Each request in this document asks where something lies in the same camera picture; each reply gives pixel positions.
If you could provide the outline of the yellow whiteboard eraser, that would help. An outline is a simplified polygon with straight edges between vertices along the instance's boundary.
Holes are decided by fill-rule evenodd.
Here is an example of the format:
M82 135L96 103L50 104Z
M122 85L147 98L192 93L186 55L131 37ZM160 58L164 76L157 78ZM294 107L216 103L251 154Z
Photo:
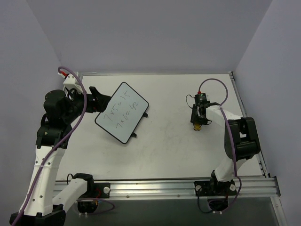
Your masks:
M193 129L195 131L200 131L202 129L202 124L200 124L200 123L193 123Z

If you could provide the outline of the small black-framed whiteboard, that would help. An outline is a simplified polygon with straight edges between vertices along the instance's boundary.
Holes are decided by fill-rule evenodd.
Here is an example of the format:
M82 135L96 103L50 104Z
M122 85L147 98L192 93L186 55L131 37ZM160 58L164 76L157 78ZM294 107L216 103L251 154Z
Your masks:
M126 82L122 82L95 123L122 144L136 137L135 129L146 113L149 102Z

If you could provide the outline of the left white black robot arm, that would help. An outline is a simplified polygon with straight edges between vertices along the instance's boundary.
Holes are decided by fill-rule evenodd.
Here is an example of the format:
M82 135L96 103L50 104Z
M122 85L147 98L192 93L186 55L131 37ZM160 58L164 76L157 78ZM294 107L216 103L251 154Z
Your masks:
M37 132L35 164L26 198L10 217L12 226L62 226L66 213L78 198L90 198L95 192L93 176L77 173L68 186L53 196L56 176L71 134L85 113L102 113L111 96L101 94L95 87L90 93L53 90L45 95L40 128Z

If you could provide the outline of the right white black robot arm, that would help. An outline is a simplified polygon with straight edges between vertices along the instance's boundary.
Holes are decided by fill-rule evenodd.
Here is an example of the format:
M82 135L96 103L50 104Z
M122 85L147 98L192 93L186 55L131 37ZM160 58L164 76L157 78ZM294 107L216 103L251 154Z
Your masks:
M209 182L210 191L220 194L225 190L226 184L237 177L238 169L260 152L256 124L252 117L233 114L220 107L219 103L211 103L206 94L200 91L194 96L194 100L190 118L194 130L201 130L202 126L212 122L224 129L226 157L213 170Z

